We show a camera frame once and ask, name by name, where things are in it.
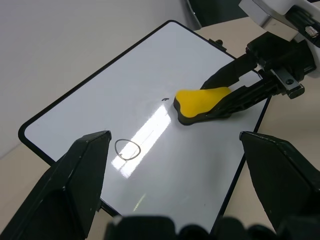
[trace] white board surface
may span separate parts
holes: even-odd
[[[184,126],[173,100],[232,60],[169,22],[31,123],[25,137],[57,161],[76,139],[110,130],[101,199],[122,215],[169,216],[177,231],[186,224],[210,231],[244,153],[239,133],[254,130],[265,101],[228,119]],[[231,89],[258,80],[250,72]],[[118,139],[132,140],[141,153],[122,160]],[[124,158],[137,154],[132,143],[117,149]]]

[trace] beige table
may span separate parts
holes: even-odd
[[[250,18],[242,18],[208,26],[197,33],[206,39],[221,39],[227,52],[239,57],[245,52],[247,43],[263,34],[264,30]],[[305,94],[294,100],[281,95],[272,98],[259,132],[290,141],[320,169],[320,79],[306,77],[303,85]],[[0,231],[48,167],[22,144],[0,160]],[[253,188],[246,164],[225,215],[240,219],[246,226],[260,223],[271,227]],[[110,219],[104,211],[97,213],[89,238],[102,239]]]

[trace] whiteboard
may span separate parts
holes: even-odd
[[[228,119],[184,126],[173,100],[232,60],[169,21],[26,122],[20,139],[57,161],[76,139],[110,130],[102,201],[121,215],[169,216],[177,231],[186,224],[210,231],[244,154],[239,133],[255,129],[265,101]],[[231,89],[258,80],[250,72]],[[136,143],[140,154],[120,141],[119,156],[119,139]]]

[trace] white wall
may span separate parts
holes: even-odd
[[[183,0],[1,0],[0,158],[25,121],[169,19],[188,24]]]

